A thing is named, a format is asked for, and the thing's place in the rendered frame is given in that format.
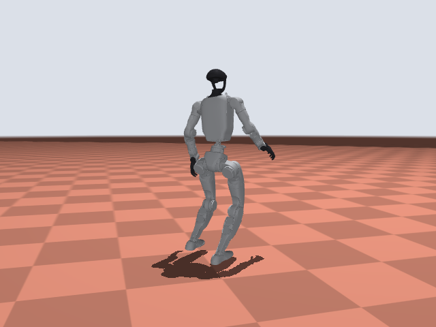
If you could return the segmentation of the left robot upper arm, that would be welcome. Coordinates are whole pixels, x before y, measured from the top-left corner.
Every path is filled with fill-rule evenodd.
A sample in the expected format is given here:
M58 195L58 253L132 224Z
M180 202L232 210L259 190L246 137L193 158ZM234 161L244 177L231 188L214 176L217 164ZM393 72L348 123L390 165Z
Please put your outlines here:
M186 138L195 138L196 136L196 129L194 129L194 127L198 123L201 116L201 102L202 101L195 102L192 106L192 111L189 116L187 126L184 130L184 136Z

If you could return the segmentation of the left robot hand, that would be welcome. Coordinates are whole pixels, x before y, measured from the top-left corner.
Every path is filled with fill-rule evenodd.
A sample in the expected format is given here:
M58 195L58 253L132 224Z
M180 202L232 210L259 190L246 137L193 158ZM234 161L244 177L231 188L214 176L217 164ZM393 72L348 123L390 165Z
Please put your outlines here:
M190 168L191 168L191 174L192 174L194 177L196 177L197 174L196 174L196 172L194 171L194 168L193 168L193 166L194 166L195 163L196 163L196 159L195 159L195 157L191 157L190 161L191 161L191 165L190 165Z

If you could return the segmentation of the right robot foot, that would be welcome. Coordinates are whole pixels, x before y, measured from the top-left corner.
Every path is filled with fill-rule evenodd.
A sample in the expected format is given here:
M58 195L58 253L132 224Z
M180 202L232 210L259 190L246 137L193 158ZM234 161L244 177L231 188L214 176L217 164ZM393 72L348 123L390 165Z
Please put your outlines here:
M232 256L233 256L232 251L224 251L223 255L219 255L219 251L218 251L217 254L214 254L212 256L211 264L218 265L218 264L222 263L223 261L230 259Z

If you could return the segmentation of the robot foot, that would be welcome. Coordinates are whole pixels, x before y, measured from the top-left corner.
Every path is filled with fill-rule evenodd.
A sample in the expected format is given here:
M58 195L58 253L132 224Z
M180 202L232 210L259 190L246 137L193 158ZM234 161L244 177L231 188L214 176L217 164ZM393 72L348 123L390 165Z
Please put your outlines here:
M193 238L187 241L185 249L188 251L193 251L194 249L201 247L205 244L204 240L198 239L197 242L193 242Z
M233 256L232 251L224 251L223 255L219 255L219 251L218 251L217 254L214 254L212 256L211 264L218 265L218 264L222 263L223 261L230 259L232 256Z

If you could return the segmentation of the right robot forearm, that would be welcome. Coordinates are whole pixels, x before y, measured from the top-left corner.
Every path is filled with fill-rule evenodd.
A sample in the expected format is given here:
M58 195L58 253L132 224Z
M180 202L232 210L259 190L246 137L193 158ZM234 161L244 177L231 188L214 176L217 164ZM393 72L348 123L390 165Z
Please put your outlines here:
M251 122L251 125L253 127L253 129L255 130L254 132L249 134L249 137L253 140L254 144L258 147L258 149L261 151L260 147L261 146L266 146L266 144L264 143L262 137L260 136L258 130L256 129L255 125Z

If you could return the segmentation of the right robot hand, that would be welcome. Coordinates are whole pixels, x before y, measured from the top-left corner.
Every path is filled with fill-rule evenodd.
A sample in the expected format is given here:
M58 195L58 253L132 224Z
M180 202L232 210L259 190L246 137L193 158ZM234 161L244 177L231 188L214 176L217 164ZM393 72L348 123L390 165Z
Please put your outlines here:
M266 146L261 146L260 149L262 151L267 151L268 154L270 153L270 156L272 156L271 159L273 160L275 158L275 154L273 153L272 149L267 145L267 143L265 143L265 144L266 144Z

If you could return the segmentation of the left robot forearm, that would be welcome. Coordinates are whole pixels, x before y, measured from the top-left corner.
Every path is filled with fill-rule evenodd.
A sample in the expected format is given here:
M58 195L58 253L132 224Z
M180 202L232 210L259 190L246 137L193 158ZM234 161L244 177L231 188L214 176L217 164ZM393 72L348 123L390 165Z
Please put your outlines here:
M190 158L195 157L195 159L197 161L200 156L199 156L198 150L196 148L195 138L186 138L184 136L184 140L185 140L185 144L187 145L187 149L188 149L188 153L190 155Z

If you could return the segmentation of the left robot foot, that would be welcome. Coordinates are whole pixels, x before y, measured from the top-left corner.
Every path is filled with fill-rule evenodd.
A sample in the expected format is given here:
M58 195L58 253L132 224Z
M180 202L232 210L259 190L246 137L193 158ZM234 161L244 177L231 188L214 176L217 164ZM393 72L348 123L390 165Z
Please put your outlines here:
M193 251L194 249L201 247L205 244L204 240L198 239L197 242L193 242L193 238L187 241L185 249L188 251Z

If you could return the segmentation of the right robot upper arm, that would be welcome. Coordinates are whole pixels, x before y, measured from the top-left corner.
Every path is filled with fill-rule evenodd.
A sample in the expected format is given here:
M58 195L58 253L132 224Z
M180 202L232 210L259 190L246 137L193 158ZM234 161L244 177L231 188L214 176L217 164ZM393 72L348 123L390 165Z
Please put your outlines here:
M235 109L238 118L242 122L242 124L243 124L242 129L243 129L244 133L250 134L250 133L254 132L255 130L253 129L253 127L251 125L251 122L249 120L249 115L246 111L243 100L239 97L227 97L227 100L228 100L229 106L231 108Z

